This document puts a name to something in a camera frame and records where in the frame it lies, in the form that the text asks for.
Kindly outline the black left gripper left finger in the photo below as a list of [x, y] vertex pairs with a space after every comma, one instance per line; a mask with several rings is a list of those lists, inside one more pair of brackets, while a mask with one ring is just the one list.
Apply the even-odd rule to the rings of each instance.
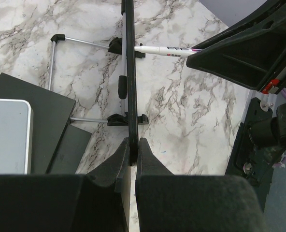
[[87, 174], [0, 175], [0, 232], [127, 232], [129, 140]]

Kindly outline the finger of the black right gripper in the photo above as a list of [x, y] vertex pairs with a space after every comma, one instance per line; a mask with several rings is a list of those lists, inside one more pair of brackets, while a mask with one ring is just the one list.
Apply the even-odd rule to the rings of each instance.
[[207, 49], [257, 38], [269, 48], [286, 46], [286, 0], [268, 0], [225, 31], [195, 45]]

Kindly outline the black whiteboard stand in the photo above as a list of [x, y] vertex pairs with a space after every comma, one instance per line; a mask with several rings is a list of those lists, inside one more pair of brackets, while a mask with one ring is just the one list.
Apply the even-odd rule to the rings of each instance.
[[[52, 86], [52, 77], [53, 77], [53, 66], [54, 66], [54, 57], [55, 57], [55, 47], [59, 41], [74, 41], [84, 44], [89, 44], [94, 47], [107, 49], [109, 53], [113, 54], [122, 54], [122, 38], [115, 37], [111, 40], [108, 46], [95, 44], [88, 41], [78, 40], [74, 38], [66, 37], [65, 34], [55, 34], [51, 37], [52, 42], [52, 55], [51, 55], [51, 65], [49, 70], [49, 84], [48, 89], [51, 89]], [[118, 78], [118, 96], [121, 100], [125, 100], [128, 94], [127, 90], [127, 77], [125, 75], [120, 75]], [[113, 114], [107, 118], [107, 120], [97, 120], [97, 119], [87, 119], [87, 118], [71, 118], [71, 121], [82, 121], [82, 122], [97, 122], [97, 123], [106, 123], [108, 126], [127, 126], [128, 125], [128, 112], [125, 112], [125, 116], [119, 114]]]

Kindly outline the black framed whiteboard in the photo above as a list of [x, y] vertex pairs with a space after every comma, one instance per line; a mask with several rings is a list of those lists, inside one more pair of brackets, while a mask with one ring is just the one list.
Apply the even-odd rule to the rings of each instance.
[[123, 36], [123, 47], [126, 48], [127, 58], [127, 91], [128, 91], [128, 127], [130, 163], [135, 165], [138, 157], [138, 112], [137, 112], [137, 88], [136, 88], [136, 62], [135, 62], [135, 29], [134, 29], [134, 1], [122, 1], [122, 13], [125, 14], [126, 35]]

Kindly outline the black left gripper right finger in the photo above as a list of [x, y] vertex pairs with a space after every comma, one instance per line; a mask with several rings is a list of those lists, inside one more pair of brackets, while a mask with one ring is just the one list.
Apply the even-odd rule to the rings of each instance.
[[174, 175], [145, 138], [135, 183], [142, 232], [263, 232], [265, 220], [250, 184], [238, 176]]

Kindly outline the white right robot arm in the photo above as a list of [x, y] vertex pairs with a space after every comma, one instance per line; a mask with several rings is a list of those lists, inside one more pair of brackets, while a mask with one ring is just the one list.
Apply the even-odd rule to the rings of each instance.
[[[286, 0], [268, 0], [245, 19], [197, 45], [189, 68], [261, 94], [286, 88]], [[202, 198], [183, 227], [196, 232], [263, 232], [273, 166], [286, 152], [286, 103], [273, 111], [253, 97], [224, 176], [200, 176]]]

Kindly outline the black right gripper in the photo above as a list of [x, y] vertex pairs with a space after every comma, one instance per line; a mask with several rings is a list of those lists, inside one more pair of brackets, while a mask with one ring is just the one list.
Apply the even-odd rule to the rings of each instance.
[[[286, 46], [269, 48], [257, 38], [202, 49], [189, 56], [186, 65], [261, 93], [286, 88]], [[286, 103], [277, 107], [275, 117], [252, 124], [249, 137], [260, 148], [286, 149]]]

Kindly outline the white marker pen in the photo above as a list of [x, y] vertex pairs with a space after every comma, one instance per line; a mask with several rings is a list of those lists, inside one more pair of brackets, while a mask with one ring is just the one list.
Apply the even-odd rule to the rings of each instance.
[[154, 54], [160, 56], [186, 58], [195, 53], [202, 51], [202, 49], [195, 48], [180, 48], [180, 47], [165, 47], [165, 46], [135, 46], [134, 50], [146, 54]]

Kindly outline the white square box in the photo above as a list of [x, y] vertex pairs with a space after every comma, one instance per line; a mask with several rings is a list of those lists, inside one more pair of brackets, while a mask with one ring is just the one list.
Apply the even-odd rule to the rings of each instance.
[[33, 110], [25, 100], [0, 99], [0, 174], [29, 174]]

